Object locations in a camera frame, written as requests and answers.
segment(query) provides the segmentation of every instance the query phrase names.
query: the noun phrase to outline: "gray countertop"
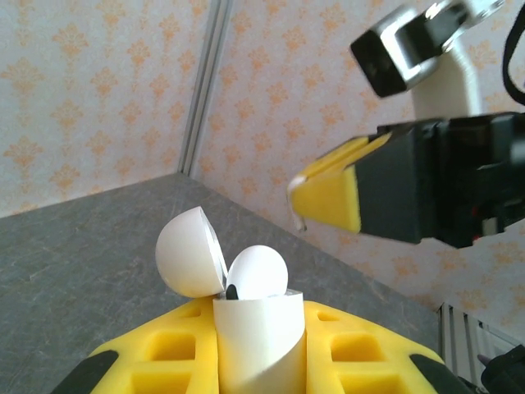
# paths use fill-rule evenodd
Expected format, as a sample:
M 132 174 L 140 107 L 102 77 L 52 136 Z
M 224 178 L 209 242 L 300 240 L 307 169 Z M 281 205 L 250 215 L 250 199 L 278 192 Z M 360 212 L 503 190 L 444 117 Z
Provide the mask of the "gray countertop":
M 437 349 L 435 313 L 177 174 L 0 219 L 0 392 L 50 392 L 97 346 L 185 303 L 159 277 L 154 247 L 198 205 L 227 265 L 271 246 L 305 299 Z

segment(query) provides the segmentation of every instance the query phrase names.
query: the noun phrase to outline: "white paper tube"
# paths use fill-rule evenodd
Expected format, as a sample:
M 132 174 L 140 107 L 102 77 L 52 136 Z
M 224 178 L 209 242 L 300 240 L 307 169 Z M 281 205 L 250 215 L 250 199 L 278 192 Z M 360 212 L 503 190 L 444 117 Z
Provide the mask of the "white paper tube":
M 304 394 L 303 293 L 213 301 L 221 394 Z

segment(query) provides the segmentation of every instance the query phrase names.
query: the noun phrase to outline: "metal vent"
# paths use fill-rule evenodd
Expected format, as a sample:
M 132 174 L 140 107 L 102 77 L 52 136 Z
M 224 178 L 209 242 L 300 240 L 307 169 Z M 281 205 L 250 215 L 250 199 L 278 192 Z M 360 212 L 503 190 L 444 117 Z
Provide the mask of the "metal vent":
M 443 304 L 438 313 L 441 314 L 441 357 L 452 372 L 478 387 L 482 387 L 485 367 L 477 355 L 492 359 L 520 344 L 451 305 Z

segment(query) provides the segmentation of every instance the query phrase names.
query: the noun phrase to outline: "floral wallpaper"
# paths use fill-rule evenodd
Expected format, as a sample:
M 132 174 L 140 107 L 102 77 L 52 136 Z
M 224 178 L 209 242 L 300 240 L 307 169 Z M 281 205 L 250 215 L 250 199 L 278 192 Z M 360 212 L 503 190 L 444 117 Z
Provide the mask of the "floral wallpaper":
M 0 4 L 0 216 L 176 170 L 209 0 Z
M 413 118 L 409 96 L 380 101 L 347 52 L 350 42 L 401 3 L 235 1 L 193 176 L 293 231 L 285 188 L 294 174 L 351 136 Z M 405 3 L 422 11 L 431 2 Z M 523 110 L 508 98 L 500 77 L 503 42 L 521 5 L 507 0 L 463 37 L 488 112 Z M 520 53 L 522 45 L 511 75 L 523 85 Z M 465 250 L 434 240 L 406 245 L 311 222 L 304 237 L 431 308 L 448 301 L 525 340 L 525 223 Z

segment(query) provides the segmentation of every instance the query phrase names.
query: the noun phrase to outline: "black cable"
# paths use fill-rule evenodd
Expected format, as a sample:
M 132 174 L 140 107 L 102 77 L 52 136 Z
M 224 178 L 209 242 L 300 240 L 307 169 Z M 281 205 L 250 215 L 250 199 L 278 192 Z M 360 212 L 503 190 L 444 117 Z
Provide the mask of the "black cable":
M 518 41 L 521 38 L 523 31 L 525 31 L 525 5 L 519 11 L 518 16 L 510 30 L 509 36 L 505 41 L 505 47 L 503 52 L 503 84 L 507 93 L 517 103 L 525 105 L 525 92 L 518 89 L 514 84 L 509 75 L 509 64 L 510 59 L 514 55 L 514 51 L 518 46 Z

